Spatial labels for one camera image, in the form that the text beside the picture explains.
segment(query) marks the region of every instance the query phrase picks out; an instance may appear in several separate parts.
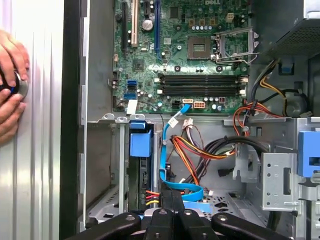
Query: black ram slot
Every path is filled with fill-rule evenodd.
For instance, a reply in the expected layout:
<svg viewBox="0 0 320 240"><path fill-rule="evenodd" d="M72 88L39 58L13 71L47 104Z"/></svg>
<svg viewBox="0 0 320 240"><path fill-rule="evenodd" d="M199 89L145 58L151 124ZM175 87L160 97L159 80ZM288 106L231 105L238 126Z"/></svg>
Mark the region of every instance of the black ram slot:
<svg viewBox="0 0 320 240"><path fill-rule="evenodd" d="M232 75L163 75L164 85L234 85L238 77Z"/></svg>
<svg viewBox="0 0 320 240"><path fill-rule="evenodd" d="M232 97L239 93L238 87L215 87L215 86L165 86L163 94L166 96L210 96L210 97Z"/></svg>

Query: metal bracket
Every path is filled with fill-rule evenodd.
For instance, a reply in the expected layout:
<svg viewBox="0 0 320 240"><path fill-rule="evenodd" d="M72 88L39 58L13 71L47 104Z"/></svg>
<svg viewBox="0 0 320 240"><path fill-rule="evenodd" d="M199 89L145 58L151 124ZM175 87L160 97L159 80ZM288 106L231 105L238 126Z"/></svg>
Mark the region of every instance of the metal bracket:
<svg viewBox="0 0 320 240"><path fill-rule="evenodd" d="M295 153L263 153L262 209L301 213L299 183Z"/></svg>
<svg viewBox="0 0 320 240"><path fill-rule="evenodd" d="M313 202L320 199L320 185L312 185L299 184L299 199Z"/></svg>
<svg viewBox="0 0 320 240"><path fill-rule="evenodd" d="M316 240L320 237L320 201L311 203L311 239Z"/></svg>
<svg viewBox="0 0 320 240"><path fill-rule="evenodd" d="M236 145L235 167L233 170L233 179L238 173L242 183L256 183L258 179L259 158L257 152L251 147L243 144ZM252 162L252 171L249 170L249 161Z"/></svg>

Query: motherboard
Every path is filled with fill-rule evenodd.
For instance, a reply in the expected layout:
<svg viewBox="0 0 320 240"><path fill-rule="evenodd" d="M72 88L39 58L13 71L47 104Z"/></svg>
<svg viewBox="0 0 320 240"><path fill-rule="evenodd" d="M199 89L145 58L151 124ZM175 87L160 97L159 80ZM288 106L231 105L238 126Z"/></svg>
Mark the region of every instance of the motherboard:
<svg viewBox="0 0 320 240"><path fill-rule="evenodd" d="M115 0L113 110L233 114L246 98L250 0Z"/></svg>

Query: blue plastic latch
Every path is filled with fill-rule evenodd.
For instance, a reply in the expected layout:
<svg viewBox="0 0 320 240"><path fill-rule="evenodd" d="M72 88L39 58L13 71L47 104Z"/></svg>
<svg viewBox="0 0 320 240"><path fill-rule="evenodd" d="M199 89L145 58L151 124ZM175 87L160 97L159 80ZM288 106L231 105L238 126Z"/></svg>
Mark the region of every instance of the blue plastic latch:
<svg viewBox="0 0 320 240"><path fill-rule="evenodd" d="M151 155L151 130L148 133L131 133L130 156L148 158Z"/></svg>
<svg viewBox="0 0 320 240"><path fill-rule="evenodd" d="M146 129L145 121L131 121L130 122L131 129Z"/></svg>
<svg viewBox="0 0 320 240"><path fill-rule="evenodd" d="M298 175L311 178L320 171L320 132L301 131L298 136Z"/></svg>

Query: white pci slot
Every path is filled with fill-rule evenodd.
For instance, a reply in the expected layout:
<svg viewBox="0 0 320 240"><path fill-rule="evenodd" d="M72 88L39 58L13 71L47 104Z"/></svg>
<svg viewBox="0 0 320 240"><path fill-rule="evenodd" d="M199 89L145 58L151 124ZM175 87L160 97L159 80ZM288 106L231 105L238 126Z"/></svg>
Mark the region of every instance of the white pci slot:
<svg viewBox="0 0 320 240"><path fill-rule="evenodd" d="M132 0L131 46L138 47L139 0Z"/></svg>

